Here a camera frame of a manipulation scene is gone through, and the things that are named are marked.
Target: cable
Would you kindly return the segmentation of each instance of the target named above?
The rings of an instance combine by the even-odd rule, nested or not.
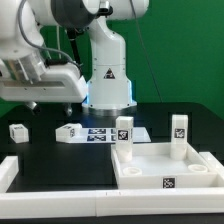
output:
[[[151,73],[151,76],[152,76],[152,79],[153,79],[153,83],[155,85],[155,88],[156,88],[157,94],[159,96],[160,102],[162,103],[163,102],[162,96],[160,94],[160,90],[159,90],[159,87],[158,87],[158,84],[157,84],[157,81],[156,81],[155,73],[154,73],[154,71],[152,69],[151,61],[149,59],[149,56],[148,56],[148,53],[147,53],[147,50],[146,50],[146,47],[145,47],[145,44],[144,44],[144,41],[143,41],[143,38],[142,38],[142,33],[141,33],[141,29],[140,29],[140,26],[139,26],[139,23],[138,23],[138,19],[137,19],[135,7],[134,7],[134,4],[133,4],[133,0],[130,0],[130,4],[131,4],[131,8],[132,8],[134,17],[135,17],[135,22],[136,22],[136,27],[137,27],[137,31],[138,31],[138,36],[139,36],[139,39],[140,39],[140,42],[141,42],[141,45],[142,45],[142,48],[143,48],[143,52],[144,52],[145,57],[146,57],[148,68],[149,68],[149,71]]]
[[[24,7],[26,1],[27,1],[27,0],[22,0],[21,3],[20,3],[20,5],[19,5],[19,9],[18,9],[18,24],[19,24],[19,29],[20,29],[20,32],[21,32],[21,34],[22,34],[22,37],[23,37],[23,39],[27,42],[27,44],[29,44],[30,46],[32,46],[32,47],[34,47],[34,48],[37,48],[37,49],[39,49],[39,50],[43,50],[43,51],[51,51],[51,52],[55,52],[55,53],[58,53],[58,54],[60,54],[60,55],[63,55],[63,56],[65,56],[65,57],[67,58],[68,62],[70,62],[71,64],[76,65],[77,67],[79,67],[79,65],[78,65],[76,62],[74,62],[74,61],[72,60],[72,58],[71,58],[68,54],[66,54],[65,52],[60,51],[60,50],[57,50],[57,49],[53,49],[53,48],[47,48],[47,47],[41,47],[41,46],[38,46],[38,45],[32,43],[32,42],[27,38],[27,36],[26,36],[26,34],[25,34],[25,31],[24,31],[24,29],[23,29],[23,24],[22,24],[22,12],[23,12],[23,7]]]
[[[76,29],[69,29],[68,28],[68,29],[66,29],[66,34],[67,34],[67,37],[68,37],[68,39],[70,41],[70,44],[71,44],[71,47],[72,47],[72,52],[73,52],[74,59],[80,66],[82,66],[80,55],[79,55],[79,50],[78,50],[78,46],[77,46],[77,42],[76,42],[76,38],[79,35],[82,35],[83,32],[82,33],[81,32],[77,33]]]
[[[49,52],[49,51],[46,51],[46,52],[47,52],[47,56],[48,56],[48,58],[50,58],[50,59],[51,59],[50,52]]]
[[[56,26],[56,36],[57,36],[57,47],[58,47],[58,50],[61,51],[60,28],[59,28],[59,26]]]

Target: white cube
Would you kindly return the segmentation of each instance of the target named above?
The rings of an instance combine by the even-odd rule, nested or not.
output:
[[[29,142],[28,129],[22,124],[12,124],[9,126],[10,137],[15,143]]]
[[[74,136],[78,136],[82,128],[81,124],[66,124],[56,129],[57,142],[69,142]]]

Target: white container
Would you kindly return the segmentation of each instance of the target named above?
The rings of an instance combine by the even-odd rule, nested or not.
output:
[[[119,161],[118,152],[112,145],[111,157],[118,188],[224,187],[224,168],[210,153],[198,154],[187,143],[185,159],[173,160],[170,158],[171,144],[133,144],[132,161],[126,163]]]

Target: white pillar block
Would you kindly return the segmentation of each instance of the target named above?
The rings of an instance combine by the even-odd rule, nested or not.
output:
[[[187,153],[188,116],[172,116],[171,151],[174,160],[184,160]]]
[[[120,116],[116,120],[116,150],[120,162],[132,160],[133,117]]]

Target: green backdrop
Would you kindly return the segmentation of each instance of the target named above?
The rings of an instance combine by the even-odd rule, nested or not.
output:
[[[197,102],[224,118],[224,1],[151,0],[139,19],[142,37],[164,102]],[[108,26],[127,43],[127,76],[137,102],[159,102],[135,21]],[[43,29],[46,44],[56,46],[54,27]],[[71,53],[64,31],[62,49]],[[78,38],[83,73],[91,76],[88,35]],[[1,104],[0,115],[14,104]]]

